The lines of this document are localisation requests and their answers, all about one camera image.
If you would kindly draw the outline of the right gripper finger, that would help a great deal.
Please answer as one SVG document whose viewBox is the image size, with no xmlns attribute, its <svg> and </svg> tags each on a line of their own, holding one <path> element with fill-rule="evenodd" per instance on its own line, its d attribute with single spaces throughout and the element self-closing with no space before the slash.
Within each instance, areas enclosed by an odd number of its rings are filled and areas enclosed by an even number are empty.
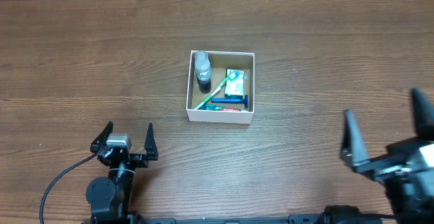
<svg viewBox="0 0 434 224">
<path fill-rule="evenodd" d="M 433 105 L 418 89 L 411 89 L 412 115 L 417 136 L 433 140 Z"/>
<path fill-rule="evenodd" d="M 344 111 L 344 133 L 340 159 L 348 167 L 359 167 L 370 162 L 370 156 L 352 110 Z"/>
</svg>

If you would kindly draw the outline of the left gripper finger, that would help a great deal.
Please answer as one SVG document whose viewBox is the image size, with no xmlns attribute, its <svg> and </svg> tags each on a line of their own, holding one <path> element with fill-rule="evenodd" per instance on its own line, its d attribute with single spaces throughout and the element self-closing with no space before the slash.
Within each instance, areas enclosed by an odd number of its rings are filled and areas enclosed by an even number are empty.
<svg viewBox="0 0 434 224">
<path fill-rule="evenodd" d="M 92 141 L 91 146 L 105 145 L 107 138 L 113 132 L 113 122 L 109 121 L 104 130 Z"/>
<path fill-rule="evenodd" d="M 147 129 L 146 138 L 144 141 L 144 149 L 146 151 L 146 158 L 148 161 L 157 161 L 159 159 L 159 152 L 154 138 L 153 124 L 150 123 Z"/>
</svg>

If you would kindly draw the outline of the red green toothpaste tube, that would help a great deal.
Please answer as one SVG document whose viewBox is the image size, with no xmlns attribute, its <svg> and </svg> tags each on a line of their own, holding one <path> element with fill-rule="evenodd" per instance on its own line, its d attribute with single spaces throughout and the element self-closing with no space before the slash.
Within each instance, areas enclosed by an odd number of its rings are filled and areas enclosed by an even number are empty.
<svg viewBox="0 0 434 224">
<path fill-rule="evenodd" d="M 242 109 L 232 108 L 232 107 L 224 107 L 224 106 L 218 106 L 218 105 L 210 105 L 205 104 L 203 105 L 200 110 L 203 111 L 226 111 L 226 112 L 242 112 Z"/>
</svg>

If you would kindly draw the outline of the purple soap dispenser bottle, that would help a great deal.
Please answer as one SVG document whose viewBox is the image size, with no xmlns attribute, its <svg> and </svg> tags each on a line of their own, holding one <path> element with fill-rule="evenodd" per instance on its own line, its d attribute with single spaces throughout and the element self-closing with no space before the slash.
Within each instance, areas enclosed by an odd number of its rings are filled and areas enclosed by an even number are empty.
<svg viewBox="0 0 434 224">
<path fill-rule="evenodd" d="M 208 53 L 203 50 L 195 54 L 195 72 L 200 91 L 209 93 L 212 87 L 212 68 Z"/>
</svg>

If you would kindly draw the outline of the blue disposable razor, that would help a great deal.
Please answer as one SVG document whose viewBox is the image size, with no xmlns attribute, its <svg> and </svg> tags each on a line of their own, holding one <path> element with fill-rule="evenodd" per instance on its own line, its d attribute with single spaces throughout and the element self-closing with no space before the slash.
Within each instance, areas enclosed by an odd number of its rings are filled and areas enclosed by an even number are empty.
<svg viewBox="0 0 434 224">
<path fill-rule="evenodd" d="M 247 109 L 249 105 L 248 95 L 245 95 L 243 98 L 212 98 L 211 102 L 243 104 L 245 109 Z"/>
</svg>

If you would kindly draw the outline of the green white soap pack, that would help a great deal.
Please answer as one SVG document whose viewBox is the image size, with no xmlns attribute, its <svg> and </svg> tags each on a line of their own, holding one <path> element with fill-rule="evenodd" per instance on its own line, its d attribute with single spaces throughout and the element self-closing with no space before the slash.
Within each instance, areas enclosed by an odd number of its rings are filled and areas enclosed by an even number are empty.
<svg viewBox="0 0 434 224">
<path fill-rule="evenodd" d="M 244 71 L 238 69 L 227 69 L 228 77 L 225 83 L 225 98 L 243 98 L 244 96 Z"/>
</svg>

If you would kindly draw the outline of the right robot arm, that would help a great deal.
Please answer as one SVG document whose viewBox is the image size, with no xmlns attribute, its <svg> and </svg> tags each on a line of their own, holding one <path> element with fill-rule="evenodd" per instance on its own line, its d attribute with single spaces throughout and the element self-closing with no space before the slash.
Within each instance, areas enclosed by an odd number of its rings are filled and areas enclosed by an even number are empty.
<svg viewBox="0 0 434 224">
<path fill-rule="evenodd" d="M 387 145 L 370 157 L 354 113 L 344 111 L 340 159 L 354 173 L 380 183 L 391 205 L 389 215 L 362 213 L 355 206 L 326 206 L 318 223 L 433 222 L 433 105 L 418 89 L 410 90 L 415 136 Z"/>
</svg>

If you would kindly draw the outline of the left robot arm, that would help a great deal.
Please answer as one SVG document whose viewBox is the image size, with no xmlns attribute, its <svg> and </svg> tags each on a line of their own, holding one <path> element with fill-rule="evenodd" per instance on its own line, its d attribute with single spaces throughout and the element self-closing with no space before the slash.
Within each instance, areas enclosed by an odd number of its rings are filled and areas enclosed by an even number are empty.
<svg viewBox="0 0 434 224">
<path fill-rule="evenodd" d="M 159 153 L 149 124 L 144 140 L 145 153 L 132 153 L 128 134 L 113 132 L 113 122 L 91 143 L 90 151 L 108 167 L 108 175 L 94 179 L 86 189 L 91 208 L 91 223 L 144 223 L 144 217 L 130 210 L 134 177 L 137 168 L 148 168 Z"/>
</svg>

